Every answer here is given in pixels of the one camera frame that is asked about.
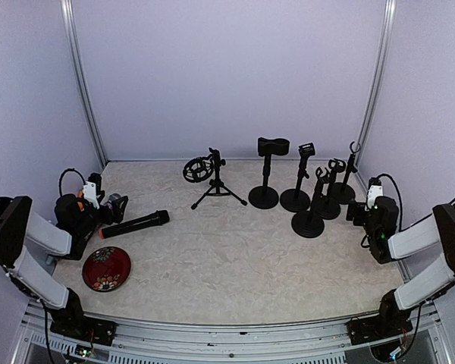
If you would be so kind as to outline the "black stand of purple microphone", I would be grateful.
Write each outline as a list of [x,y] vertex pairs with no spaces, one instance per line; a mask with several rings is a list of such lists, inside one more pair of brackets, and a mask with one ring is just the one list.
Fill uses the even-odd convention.
[[306,143],[298,147],[300,161],[297,171],[297,182],[293,189],[285,190],[280,196],[281,206],[289,212],[301,212],[310,207],[310,197],[303,192],[301,187],[303,179],[309,178],[306,171],[307,163],[310,157],[315,155],[315,147],[313,143]]

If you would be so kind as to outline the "black microphone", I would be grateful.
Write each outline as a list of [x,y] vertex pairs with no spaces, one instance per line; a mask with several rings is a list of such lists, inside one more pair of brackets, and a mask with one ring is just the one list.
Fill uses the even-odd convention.
[[146,228],[151,228],[155,226],[161,226],[170,221],[170,216],[167,210],[158,210],[152,214],[135,218],[120,224],[116,224],[110,227],[104,227],[100,230],[99,236],[102,239],[107,239],[110,237],[116,237],[123,234],[129,234],[134,231],[143,230]]

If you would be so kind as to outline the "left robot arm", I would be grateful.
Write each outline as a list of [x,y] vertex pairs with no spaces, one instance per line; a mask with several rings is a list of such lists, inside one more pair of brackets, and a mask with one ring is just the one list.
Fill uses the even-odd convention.
[[109,345],[116,323],[86,315],[79,295],[56,281],[28,250],[34,244],[53,259],[81,259],[101,213],[74,206],[65,219],[53,224],[33,211],[30,197],[0,196],[0,268],[20,291],[42,304],[46,329]]

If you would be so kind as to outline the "black stand of orange microphone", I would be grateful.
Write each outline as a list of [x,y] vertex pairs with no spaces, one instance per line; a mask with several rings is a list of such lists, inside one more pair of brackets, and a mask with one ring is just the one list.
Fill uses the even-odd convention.
[[355,141],[350,144],[350,156],[347,161],[345,175],[342,182],[336,182],[332,188],[331,196],[341,205],[348,205],[356,198],[355,190],[348,184],[351,174],[355,174],[358,170],[355,165],[356,154],[361,150],[361,145]]

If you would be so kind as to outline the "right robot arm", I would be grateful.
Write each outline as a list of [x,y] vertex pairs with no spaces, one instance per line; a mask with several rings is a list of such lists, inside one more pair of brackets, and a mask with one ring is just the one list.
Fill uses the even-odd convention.
[[438,243],[442,253],[414,278],[387,292],[381,298],[377,315],[348,322],[353,344],[412,330],[409,321],[412,310],[455,285],[455,202],[436,205],[427,218],[398,233],[397,213],[392,198],[379,196],[368,211],[350,205],[347,219],[358,215],[356,223],[364,227],[369,251],[380,264],[399,261]]

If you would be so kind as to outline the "black stand of pink microphone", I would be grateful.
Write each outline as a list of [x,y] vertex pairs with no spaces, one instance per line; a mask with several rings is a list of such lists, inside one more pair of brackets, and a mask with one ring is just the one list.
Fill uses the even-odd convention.
[[315,185],[315,198],[312,207],[324,220],[334,220],[340,214],[340,204],[332,196],[332,190],[337,175],[346,168],[346,162],[337,158],[330,159],[328,168],[323,171],[318,167],[315,171],[317,182]]

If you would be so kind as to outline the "black tripod stand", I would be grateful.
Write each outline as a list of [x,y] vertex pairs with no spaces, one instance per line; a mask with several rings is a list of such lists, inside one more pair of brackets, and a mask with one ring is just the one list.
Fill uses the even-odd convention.
[[232,196],[243,206],[247,205],[246,200],[240,198],[232,190],[227,188],[221,180],[221,167],[225,165],[226,161],[221,157],[219,150],[211,147],[209,147],[209,154],[207,156],[193,158],[184,165],[182,175],[187,182],[198,184],[209,180],[209,188],[191,205],[192,210],[196,209],[207,196]]

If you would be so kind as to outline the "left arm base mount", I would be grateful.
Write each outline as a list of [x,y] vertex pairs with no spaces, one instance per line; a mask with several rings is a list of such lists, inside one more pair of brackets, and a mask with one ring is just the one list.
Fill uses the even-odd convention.
[[65,337],[110,347],[115,337],[117,324],[113,321],[85,317],[80,323],[53,321],[52,333]]

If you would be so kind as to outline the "black stand of teal microphone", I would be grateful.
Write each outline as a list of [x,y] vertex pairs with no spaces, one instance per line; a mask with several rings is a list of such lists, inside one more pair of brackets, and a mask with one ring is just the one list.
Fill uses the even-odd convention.
[[325,229],[323,218],[315,210],[315,206],[322,198],[324,184],[328,181],[329,171],[325,171],[321,167],[317,167],[315,175],[317,181],[312,195],[312,202],[308,210],[297,212],[291,219],[291,227],[293,231],[305,238],[315,238],[322,234]]

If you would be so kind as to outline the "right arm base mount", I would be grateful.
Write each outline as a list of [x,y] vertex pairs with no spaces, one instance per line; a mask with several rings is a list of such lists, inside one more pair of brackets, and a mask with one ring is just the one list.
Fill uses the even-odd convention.
[[394,337],[412,329],[413,325],[409,320],[388,324],[379,316],[351,319],[347,323],[347,331],[352,345]]

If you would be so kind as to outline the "glitter silver-head microphone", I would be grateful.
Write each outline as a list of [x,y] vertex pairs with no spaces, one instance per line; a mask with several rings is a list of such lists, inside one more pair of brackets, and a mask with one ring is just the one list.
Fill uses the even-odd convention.
[[105,202],[105,205],[108,206],[110,209],[113,209],[115,206],[115,202],[121,198],[119,193],[111,194]]

